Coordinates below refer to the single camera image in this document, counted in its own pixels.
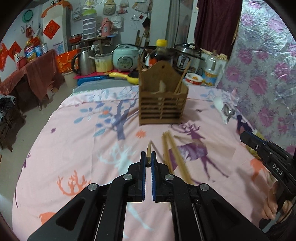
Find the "pink bedsheet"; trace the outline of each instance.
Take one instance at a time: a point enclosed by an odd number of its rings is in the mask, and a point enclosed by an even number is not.
[[[29,152],[12,208],[13,231],[25,241],[89,183],[104,185],[138,162],[150,140],[162,162],[162,133],[169,130],[192,181],[208,183],[255,225],[270,188],[262,164],[236,134],[236,120],[222,123],[207,88],[190,89],[181,125],[139,126],[136,87],[83,92],[52,114]],[[227,95],[217,92],[227,99]],[[180,176],[174,164],[175,175]],[[174,240],[171,212],[154,203],[151,170],[143,203],[128,203],[124,240]]]

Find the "red paper decoration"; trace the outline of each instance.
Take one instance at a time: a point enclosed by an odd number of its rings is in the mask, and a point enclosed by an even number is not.
[[[48,25],[45,27],[43,33],[49,37],[50,39],[52,39],[54,37],[54,35],[56,34],[56,32],[58,31],[58,29],[60,28],[60,25],[58,25],[55,21],[50,20]]]
[[[15,60],[15,54],[20,53],[22,51],[21,47],[17,44],[17,42],[14,42],[12,46],[10,47],[8,51],[8,55],[12,58],[12,60]]]
[[[8,49],[4,43],[1,44],[0,52],[0,70],[3,71],[8,56]]]

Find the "red tablecloth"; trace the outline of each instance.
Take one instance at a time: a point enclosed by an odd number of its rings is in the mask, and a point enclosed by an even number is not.
[[[29,86],[39,100],[46,96],[50,84],[58,88],[64,81],[58,71],[56,52],[50,50],[7,77],[0,84],[0,93],[9,95],[24,75],[27,75]]]

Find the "white bowl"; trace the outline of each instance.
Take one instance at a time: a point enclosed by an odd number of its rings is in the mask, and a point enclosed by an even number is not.
[[[203,83],[203,78],[195,73],[187,73],[185,75],[185,80],[193,85],[201,85]]]

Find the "human hand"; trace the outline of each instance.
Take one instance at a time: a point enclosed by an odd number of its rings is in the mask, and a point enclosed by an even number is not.
[[[263,209],[261,211],[261,215],[264,219],[275,220],[276,218],[275,214],[278,208],[278,204],[276,202],[276,192],[278,188],[279,188],[279,183],[275,182],[272,186],[272,189],[270,189],[270,191],[268,192],[268,197],[264,200]],[[286,220],[286,218],[290,215],[291,211],[284,220],[283,218],[291,209],[291,207],[292,207],[292,203],[290,201],[284,202],[284,205],[282,207],[284,214],[279,218],[279,220],[276,223],[280,223]]]

